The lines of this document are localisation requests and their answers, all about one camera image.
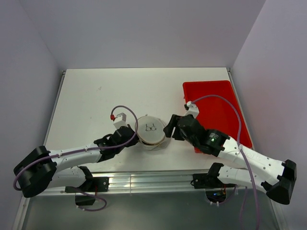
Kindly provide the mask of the white mesh laundry bag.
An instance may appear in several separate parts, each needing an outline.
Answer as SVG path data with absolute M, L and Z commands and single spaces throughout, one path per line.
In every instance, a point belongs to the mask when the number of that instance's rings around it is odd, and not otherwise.
M 138 118 L 137 136 L 145 150 L 157 151 L 168 146 L 170 138 L 166 137 L 164 128 L 165 122 L 157 117 L 145 115 Z

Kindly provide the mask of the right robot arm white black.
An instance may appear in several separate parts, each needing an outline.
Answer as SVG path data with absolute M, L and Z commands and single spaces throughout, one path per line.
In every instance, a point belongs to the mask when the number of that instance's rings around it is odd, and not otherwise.
M 255 187 L 279 204 L 290 204 L 297 178 L 295 162 L 275 160 L 239 145 L 219 130 L 205 129 L 192 115 L 172 115 L 163 132 L 168 138 L 187 141 L 204 154 L 239 165 L 234 168 L 213 163 L 207 173 L 193 175 L 194 188 Z

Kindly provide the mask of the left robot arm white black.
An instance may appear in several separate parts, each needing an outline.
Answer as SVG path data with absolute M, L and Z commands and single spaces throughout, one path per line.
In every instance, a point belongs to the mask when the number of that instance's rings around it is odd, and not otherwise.
M 47 150 L 39 146 L 14 168 L 13 187 L 26 198 L 53 187 L 66 187 L 69 192 L 92 192 L 96 180 L 85 165 L 110 160 L 138 141 L 131 127 L 122 126 L 113 134 L 79 148 Z

